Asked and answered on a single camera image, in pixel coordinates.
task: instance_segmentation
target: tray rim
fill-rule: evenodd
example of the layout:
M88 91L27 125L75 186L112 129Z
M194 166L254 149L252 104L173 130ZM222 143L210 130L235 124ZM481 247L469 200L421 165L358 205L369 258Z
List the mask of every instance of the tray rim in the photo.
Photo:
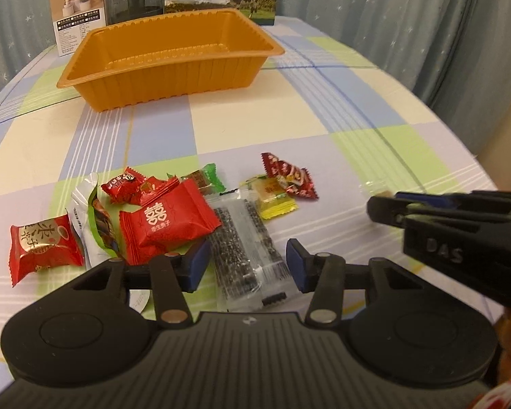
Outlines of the tray rim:
M105 71L100 71L96 73L92 73L90 75L86 75L83 77L75 78L75 79L68 79L68 74L72 71L72 68L76 64L77 60L79 59L80 54L82 53L83 47L91 41L91 38L98 34L99 32L102 32L107 29L120 29L123 26L128 26L130 24L137 24L137 23L147 23L148 21L152 19L157 18L172 18L172 17L185 17L185 16L193 16L194 14L203 14L203 13L216 13L216 12L229 12L234 14L234 16L237 17L242 23L245 23L250 29L253 31L256 31L259 35L261 35L264 40L272 46L271 50L239 50L235 52L219 52L219 53L213 53L213 54L206 54L201 57L174 57L174 58L165 58L160 60L160 62L150 62L147 64L139 64L136 67L130 67L126 69L109 69ZM150 67L159 67L159 66L166 66L170 64L180 64L180 63L190 63L190 62L197 62L197 61L207 61L207 60L216 60L216 59L228 59L228 58L256 58L256 57L271 57L271 56L279 56L285 53L284 48L273 38L271 37L264 29L262 29L259 25L255 24L250 19L246 18L239 10L237 9L204 9L200 11L184 11L184 12L174 12L174 13L167 13L162 15L156 15L153 17L146 17L146 18L138 18L135 20L128 20L123 21L123 23L118 24L112 24L110 26L105 26L102 28L94 29L87 33L86 37L82 40L82 42L77 47L74 54L72 54L72 57L66 64L66 67L63 70L63 73L61 74L59 80L57 81L57 88L58 89L65 89L72 86L77 86L79 84L83 83L89 83L90 81L99 80L106 77L112 77L115 75L120 75L123 73L133 72L137 70L147 69Z

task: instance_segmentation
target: clear plastic package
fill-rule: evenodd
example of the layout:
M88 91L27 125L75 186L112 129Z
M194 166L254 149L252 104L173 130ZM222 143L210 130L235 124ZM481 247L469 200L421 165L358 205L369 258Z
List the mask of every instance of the clear plastic package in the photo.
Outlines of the clear plastic package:
M232 192L207 199L222 222L209 236L218 310L251 312L298 293L254 204Z

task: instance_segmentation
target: orange plastic tray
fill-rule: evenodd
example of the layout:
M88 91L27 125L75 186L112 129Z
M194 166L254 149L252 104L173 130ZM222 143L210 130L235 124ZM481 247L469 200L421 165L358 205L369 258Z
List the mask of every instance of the orange plastic tray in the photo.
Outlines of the orange plastic tray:
M284 49L235 9L178 12L95 29L57 87L74 86L96 111L249 86Z

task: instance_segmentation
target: table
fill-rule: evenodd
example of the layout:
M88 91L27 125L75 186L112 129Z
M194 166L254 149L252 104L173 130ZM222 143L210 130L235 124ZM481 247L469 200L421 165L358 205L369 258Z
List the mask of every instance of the table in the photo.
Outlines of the table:
M0 331L15 312L80 273L50 269L12 289L7 261L9 227L64 214L83 175L99 172L107 181L129 165L164 178L215 162L234 188L263 172L265 151L307 167L320 196L268 222L282 253L296 237L313 253L352 263L387 257L497 319L499 305L403 255L401 231L365 214L368 196L380 188L494 188L472 155L420 100L353 49L298 19L277 17L266 30L286 53L269 59L245 89L96 113L74 89L56 88L69 57L51 47L1 91ZM195 313L215 308L211 269L188 302ZM301 296L281 309L302 311L307 302ZM362 307L362 293L347 293L344 313ZM9 380L0 353L0 388Z

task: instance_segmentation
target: red candy wrapper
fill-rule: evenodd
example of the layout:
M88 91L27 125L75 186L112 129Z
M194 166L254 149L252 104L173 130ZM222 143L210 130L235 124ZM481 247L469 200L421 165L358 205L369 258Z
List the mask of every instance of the red candy wrapper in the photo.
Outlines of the red candy wrapper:
M145 264L188 241L213 232L221 222L192 179L154 198L136 212L119 213L129 264Z
M127 167L123 174L112 178L101 187L103 191L110 195L112 203L128 203L145 181L145 176L136 172L133 168Z
M56 266L83 266L82 251L68 215L33 225L11 226L11 283L15 286L31 272Z
M132 205L147 206L153 199L172 191L172 189L177 187L179 184L180 180L178 180L177 177L169 178L167 181L159 180L155 177L149 177L144 183L142 183L140 189L135 192L129 203Z
M261 157L267 177L276 178L287 193L302 198L318 198L308 170L279 160L277 156L268 152L261 154Z

